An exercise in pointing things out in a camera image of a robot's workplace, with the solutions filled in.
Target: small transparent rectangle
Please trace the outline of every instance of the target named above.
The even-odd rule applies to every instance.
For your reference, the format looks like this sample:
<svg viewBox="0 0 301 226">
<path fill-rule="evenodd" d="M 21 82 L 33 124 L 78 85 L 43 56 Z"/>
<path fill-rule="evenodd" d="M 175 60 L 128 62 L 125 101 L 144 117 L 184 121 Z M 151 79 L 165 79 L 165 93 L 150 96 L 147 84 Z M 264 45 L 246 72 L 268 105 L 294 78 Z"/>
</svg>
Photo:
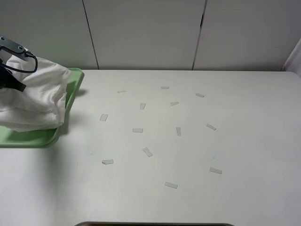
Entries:
<svg viewBox="0 0 301 226">
<path fill-rule="evenodd" d="M 222 174 L 222 171 L 221 170 L 219 170 L 219 169 L 215 169 L 215 168 L 212 168 L 212 167 L 210 167 L 210 170 L 209 170 L 210 172 L 213 172 L 213 173 L 219 173 L 219 174 Z"/>
<path fill-rule="evenodd" d="M 144 110 L 145 105 L 146 105 L 145 103 L 141 103 L 141 104 L 140 104 L 140 110 Z"/>
<path fill-rule="evenodd" d="M 216 128 L 213 127 L 212 125 L 207 124 L 206 126 L 209 127 L 209 128 L 211 128 L 211 129 L 213 129 L 213 130 L 216 130 Z"/>
<path fill-rule="evenodd" d="M 107 117 L 108 117 L 107 114 L 102 114 L 102 116 L 100 116 L 100 121 L 106 121 Z"/>
<path fill-rule="evenodd" d="M 143 133 L 143 129 L 135 128 L 133 129 L 133 133 Z"/>
<path fill-rule="evenodd" d="M 178 103 L 179 103 L 179 102 L 171 102 L 170 105 L 171 105 L 171 106 L 174 106 L 174 105 L 177 105 Z"/>
<path fill-rule="evenodd" d="M 173 184 L 173 183 L 169 183 L 169 182 L 165 182 L 165 186 L 171 187 L 171 188 L 174 188 L 174 189 L 177 189 L 177 187 L 178 187 L 178 185 Z"/>
<path fill-rule="evenodd" d="M 103 164 L 104 164 L 104 165 L 113 164 L 113 159 L 103 160 Z"/>
<path fill-rule="evenodd" d="M 204 97 L 204 95 L 199 94 L 199 93 L 196 93 L 196 95 L 197 95 L 198 97 Z"/>
<path fill-rule="evenodd" d="M 142 149 L 144 151 L 144 153 L 148 156 L 148 157 L 151 157 L 152 156 L 152 153 L 150 152 L 150 150 L 146 147 L 144 149 Z"/>
<path fill-rule="evenodd" d="M 178 136 L 182 136 L 182 135 L 181 135 L 181 128 L 180 128 L 180 127 L 176 127 L 176 130 L 177 130 L 177 135 L 178 135 Z"/>
</svg>

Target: white table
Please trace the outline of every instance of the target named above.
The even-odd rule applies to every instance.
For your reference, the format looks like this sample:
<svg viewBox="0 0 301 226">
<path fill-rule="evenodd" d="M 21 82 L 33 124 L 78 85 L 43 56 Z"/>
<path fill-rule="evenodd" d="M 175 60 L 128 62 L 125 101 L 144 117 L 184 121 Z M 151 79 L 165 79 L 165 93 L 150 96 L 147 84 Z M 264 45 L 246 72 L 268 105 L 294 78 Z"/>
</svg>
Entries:
<svg viewBox="0 0 301 226">
<path fill-rule="evenodd" d="M 0 149 L 1 226 L 300 225 L 296 74 L 84 72 L 67 134 L 48 149 Z M 114 164 L 102 164 L 106 159 Z"/>
</svg>

